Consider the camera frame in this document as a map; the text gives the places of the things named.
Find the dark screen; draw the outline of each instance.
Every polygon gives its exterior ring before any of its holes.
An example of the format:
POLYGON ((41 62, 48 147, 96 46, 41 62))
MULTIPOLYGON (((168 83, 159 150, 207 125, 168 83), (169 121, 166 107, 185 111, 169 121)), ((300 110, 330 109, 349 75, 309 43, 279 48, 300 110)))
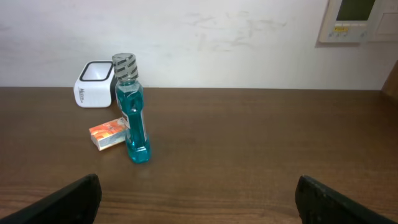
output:
POLYGON ((375 0, 343 0, 338 11, 337 21, 366 21, 375 0))

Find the bottle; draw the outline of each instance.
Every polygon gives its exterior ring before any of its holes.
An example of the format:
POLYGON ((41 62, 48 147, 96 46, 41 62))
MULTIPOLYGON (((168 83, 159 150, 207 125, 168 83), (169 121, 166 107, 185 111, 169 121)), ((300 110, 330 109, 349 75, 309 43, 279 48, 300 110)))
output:
POLYGON ((136 56, 120 53, 112 56, 114 76, 118 80, 115 91, 122 111, 126 131, 126 145, 130 158, 137 164, 150 159, 150 142, 146 134, 144 115, 144 89, 137 81, 136 56))

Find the silver cap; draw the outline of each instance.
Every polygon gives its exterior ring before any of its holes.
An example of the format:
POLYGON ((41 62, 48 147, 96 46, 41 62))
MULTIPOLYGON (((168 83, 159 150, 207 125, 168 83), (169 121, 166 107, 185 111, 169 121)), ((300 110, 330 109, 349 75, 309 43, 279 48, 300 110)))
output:
POLYGON ((129 80, 138 78, 136 56, 120 53, 112 56, 114 76, 117 79, 129 80))

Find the table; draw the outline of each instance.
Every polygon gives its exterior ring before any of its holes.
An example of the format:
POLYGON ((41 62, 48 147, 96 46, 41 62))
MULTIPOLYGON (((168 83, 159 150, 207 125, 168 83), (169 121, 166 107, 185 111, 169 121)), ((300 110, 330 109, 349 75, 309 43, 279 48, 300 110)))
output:
POLYGON ((90 140, 115 103, 80 108, 71 88, 0 97, 0 217, 95 173, 95 223, 301 223, 307 174, 398 221, 398 109, 378 91, 146 88, 140 165, 90 140))

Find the orange box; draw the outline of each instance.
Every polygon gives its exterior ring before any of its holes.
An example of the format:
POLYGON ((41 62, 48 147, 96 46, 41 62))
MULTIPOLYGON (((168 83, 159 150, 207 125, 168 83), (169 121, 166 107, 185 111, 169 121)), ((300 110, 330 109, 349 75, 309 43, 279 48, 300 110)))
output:
POLYGON ((123 118, 114 119, 89 129, 91 140, 100 151, 124 142, 126 140, 126 130, 123 118))

